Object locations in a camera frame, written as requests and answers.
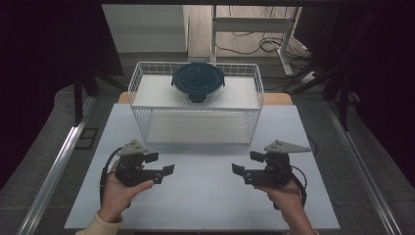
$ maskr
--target round container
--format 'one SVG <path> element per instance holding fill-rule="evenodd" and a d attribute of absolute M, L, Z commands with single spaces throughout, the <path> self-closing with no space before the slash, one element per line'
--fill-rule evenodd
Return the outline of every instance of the round container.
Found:
<path fill-rule="evenodd" d="M 191 63 L 174 72 L 171 85 L 181 92 L 186 102 L 205 105 L 216 98 L 225 79 L 223 72 L 213 65 Z"/>

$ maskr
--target wire basket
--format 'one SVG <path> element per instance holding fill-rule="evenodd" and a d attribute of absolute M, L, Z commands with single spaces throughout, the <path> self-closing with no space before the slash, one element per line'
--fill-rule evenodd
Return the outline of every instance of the wire basket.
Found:
<path fill-rule="evenodd" d="M 263 104 L 259 68 L 254 64 L 212 64 L 225 86 L 206 105 L 184 102 L 171 86 L 173 73 L 188 63 L 140 62 L 128 100 L 147 143 L 249 145 Z"/>

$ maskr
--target white table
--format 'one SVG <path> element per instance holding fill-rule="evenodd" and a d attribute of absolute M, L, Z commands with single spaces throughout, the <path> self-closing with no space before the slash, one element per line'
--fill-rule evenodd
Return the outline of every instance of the white table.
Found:
<path fill-rule="evenodd" d="M 296 106 L 264 106 L 251 146 L 148 145 L 159 160 L 146 169 L 175 165 L 174 173 L 138 195 L 123 213 L 121 228 L 140 231 L 283 231 L 289 229 L 265 193 L 246 185 L 231 164 L 263 169 L 250 151 L 262 152 L 275 139 L 309 147 Z M 89 225 L 99 208 L 99 180 L 109 155 L 132 139 L 144 143 L 129 105 L 116 104 L 73 205 L 65 228 Z M 306 175 L 305 210 L 319 230 L 339 229 L 311 152 L 290 154 Z M 300 180 L 302 176 L 294 170 Z"/>

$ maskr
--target floor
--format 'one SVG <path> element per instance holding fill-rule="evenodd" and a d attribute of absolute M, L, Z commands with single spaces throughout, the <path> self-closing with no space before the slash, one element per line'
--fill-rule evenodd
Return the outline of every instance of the floor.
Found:
<path fill-rule="evenodd" d="M 297 42 L 292 41 L 294 50 L 301 51 L 301 47 L 296 46 Z M 174 58 L 168 55 L 123 54 L 120 55 L 120 58 L 125 77 L 120 76 L 115 79 L 124 84 L 128 84 L 134 66 L 140 60 L 202 62 L 208 60 L 208 56 L 205 54 L 189 58 Z M 235 54 L 228 54 L 226 56 L 219 55 L 218 62 L 258 64 L 266 92 L 281 92 L 284 86 L 293 80 L 285 77 L 279 61 L 274 57 L 241 58 Z M 74 234 L 74 231 L 67 231 L 63 227 L 95 153 L 112 105 L 116 103 L 120 94 L 119 90 L 101 79 L 97 78 L 97 82 L 101 92 L 96 97 L 91 115 L 85 125 L 84 136 L 77 142 L 77 148 L 73 150 L 50 202 L 43 216 L 38 220 L 34 234 Z M 388 234 L 378 210 L 374 206 L 373 198 L 369 196 L 351 153 L 342 139 L 342 134 L 336 128 L 336 123 L 331 115 L 331 107 L 336 109 L 336 99 L 324 101 L 321 97 L 324 86 L 325 84 L 321 83 L 301 94 L 292 96 L 294 105 L 299 109 L 305 132 L 310 139 L 310 145 L 341 226 L 340 230 L 320 231 L 320 234 Z M 54 164 L 55 158 L 73 125 L 72 95 L 71 86 L 57 93 L 55 109 L 47 123 L 27 152 L 22 164 L 0 191 L 0 234 L 8 235 L 18 232 L 43 180 Z M 415 221 L 413 213 L 415 211 L 415 190 L 404 178 L 392 158 L 362 123 L 354 106 L 348 108 L 347 114 L 348 134 L 394 214 L 401 234 L 415 234 L 415 225 L 413 224 Z M 120 231 L 119 234 L 133 234 L 133 232 Z"/>

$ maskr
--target beige sleeve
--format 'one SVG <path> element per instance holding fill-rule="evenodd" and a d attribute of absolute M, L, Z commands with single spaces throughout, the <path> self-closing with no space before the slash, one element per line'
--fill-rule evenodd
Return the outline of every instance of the beige sleeve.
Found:
<path fill-rule="evenodd" d="M 107 223 L 102 220 L 100 216 L 95 214 L 94 220 L 89 224 L 89 226 L 75 235 L 116 235 L 117 231 L 121 227 L 122 222 L 119 223 Z"/>

